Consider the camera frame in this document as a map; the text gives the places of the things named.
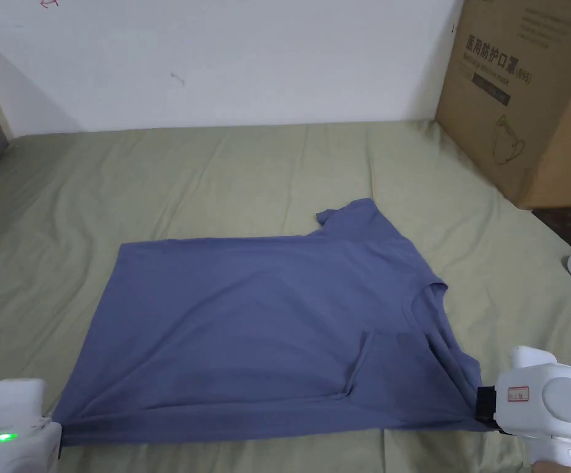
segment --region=white wall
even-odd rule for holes
[[[0,0],[14,135],[434,116],[461,0]]]

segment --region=t-shirt sleeve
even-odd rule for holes
[[[316,219],[322,228],[313,235],[366,240],[401,237],[372,199],[353,201],[340,210],[328,209],[317,213]]]

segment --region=cardboard box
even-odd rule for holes
[[[571,0],[466,0],[437,121],[516,206],[571,206]]]

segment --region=bed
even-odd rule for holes
[[[432,122],[54,134],[0,160],[0,379],[40,377],[50,411],[120,243],[306,234],[372,196],[450,289],[486,384],[511,347],[571,365],[567,243],[516,209]],[[497,433],[357,431],[294,439],[69,448],[60,472],[503,472]]]

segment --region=blue t-shirt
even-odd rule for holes
[[[64,445],[485,430],[445,284],[370,199],[317,219],[122,245],[55,411]]]

